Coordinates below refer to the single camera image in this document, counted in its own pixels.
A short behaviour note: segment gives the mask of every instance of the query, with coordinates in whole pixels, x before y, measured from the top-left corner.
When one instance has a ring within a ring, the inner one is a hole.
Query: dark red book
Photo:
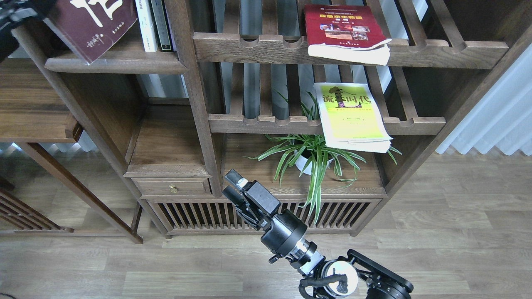
[[[386,64],[391,41],[368,6],[305,5],[309,55],[337,60]]]
[[[136,20],[133,0],[59,0],[45,22],[74,53],[91,64]]]

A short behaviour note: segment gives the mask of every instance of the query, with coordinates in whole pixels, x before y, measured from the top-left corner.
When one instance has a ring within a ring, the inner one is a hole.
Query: book
[[[328,147],[386,153],[392,139],[367,84],[315,83]]]
[[[144,44],[144,51],[157,52],[157,36],[155,33],[155,22],[153,20],[152,9],[149,0],[135,0],[137,4],[138,23],[140,25],[140,35]]]
[[[161,50],[164,52],[171,52],[173,51],[173,48],[170,39],[168,17],[166,15],[166,9],[164,8],[164,0],[151,0],[151,3]]]
[[[368,6],[305,5],[309,55],[386,65],[390,50]]]
[[[57,1],[44,22],[87,64],[109,50],[137,20],[133,0]]]

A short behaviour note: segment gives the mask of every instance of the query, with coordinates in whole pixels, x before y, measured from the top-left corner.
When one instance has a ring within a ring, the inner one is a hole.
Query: floor plank
[[[120,216],[135,207],[100,154],[54,157]],[[358,236],[307,239],[328,259],[349,248],[374,259],[410,280],[415,299],[528,299],[531,161],[435,154]],[[21,153],[0,153],[0,176],[60,225],[105,225]],[[123,237],[1,236],[0,293],[17,299],[301,298],[301,276],[285,260],[269,264],[272,254],[260,235],[165,239],[146,215],[139,233],[143,245]],[[359,286],[348,299],[365,299]]]

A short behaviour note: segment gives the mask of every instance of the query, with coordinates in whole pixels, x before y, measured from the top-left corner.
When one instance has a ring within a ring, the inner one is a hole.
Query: drawer knob
[[[177,193],[177,188],[174,185],[169,185],[168,187],[170,187],[170,193],[172,194]]]

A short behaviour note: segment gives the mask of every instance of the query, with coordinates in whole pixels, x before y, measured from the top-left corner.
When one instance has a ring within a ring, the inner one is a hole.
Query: black object
[[[289,210],[277,213],[281,203],[258,181],[249,182],[233,169],[225,178],[231,187],[223,194],[235,205],[237,214],[255,230],[264,230],[261,242],[274,254],[270,263],[286,258],[304,277],[299,285],[303,298],[345,298],[355,291],[360,278],[368,285],[367,299],[411,299],[414,287],[408,280],[353,249],[347,251],[347,257],[326,261],[318,246],[305,239],[306,224]],[[305,290],[309,286],[313,287],[312,296]]]
[[[19,47],[11,29],[30,18],[42,20],[56,0],[0,0],[0,62]]]

